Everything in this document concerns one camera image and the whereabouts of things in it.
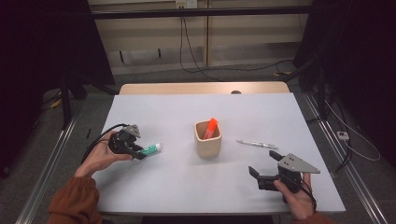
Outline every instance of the green object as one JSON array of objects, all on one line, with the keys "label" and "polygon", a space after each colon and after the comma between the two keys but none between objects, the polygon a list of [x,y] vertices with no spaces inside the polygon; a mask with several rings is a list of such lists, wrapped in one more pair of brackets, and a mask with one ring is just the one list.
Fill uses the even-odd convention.
[{"label": "green object", "polygon": [[145,149],[140,150],[140,153],[145,154],[146,156],[155,154],[161,150],[161,145],[159,143],[146,147]]}]

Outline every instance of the black curtain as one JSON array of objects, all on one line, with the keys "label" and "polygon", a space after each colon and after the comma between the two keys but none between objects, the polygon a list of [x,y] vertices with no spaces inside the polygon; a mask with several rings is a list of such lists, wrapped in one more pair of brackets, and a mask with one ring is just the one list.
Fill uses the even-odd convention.
[{"label": "black curtain", "polygon": [[[0,1],[0,168],[23,147],[44,92],[76,74],[114,84],[87,1]],[[81,80],[74,80],[80,85]]]}]

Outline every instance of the person's right hand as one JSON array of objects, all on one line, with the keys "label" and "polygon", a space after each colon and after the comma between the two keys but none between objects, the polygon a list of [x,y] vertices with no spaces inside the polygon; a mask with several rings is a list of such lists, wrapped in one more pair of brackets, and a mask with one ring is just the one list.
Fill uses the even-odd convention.
[{"label": "person's right hand", "polygon": [[[303,181],[309,186],[309,188],[311,188],[311,174],[304,173]],[[300,190],[293,194],[280,180],[275,180],[274,185],[285,196],[286,201],[288,201],[294,220],[300,221],[314,215],[312,200],[305,192]],[[309,192],[310,189],[308,186],[304,183],[302,183],[302,186]]]}]

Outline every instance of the pen holder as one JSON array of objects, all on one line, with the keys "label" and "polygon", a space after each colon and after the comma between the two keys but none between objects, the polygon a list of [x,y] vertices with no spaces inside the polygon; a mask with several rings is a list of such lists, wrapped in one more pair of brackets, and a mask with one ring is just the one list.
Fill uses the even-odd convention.
[{"label": "pen holder", "polygon": [[211,158],[219,155],[221,148],[221,128],[217,125],[211,138],[204,139],[209,120],[194,124],[195,145],[197,153],[202,158]]}]

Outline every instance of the tweezers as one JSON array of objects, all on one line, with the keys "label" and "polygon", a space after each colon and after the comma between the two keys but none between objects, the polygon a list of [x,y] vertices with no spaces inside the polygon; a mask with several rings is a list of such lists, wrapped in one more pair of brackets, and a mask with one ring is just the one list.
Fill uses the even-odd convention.
[{"label": "tweezers", "polygon": [[272,145],[272,144],[265,144],[265,143],[257,143],[257,142],[247,142],[244,140],[236,140],[237,143],[248,145],[248,146],[253,146],[253,147],[266,147],[270,148],[273,150],[277,150],[277,146]]}]

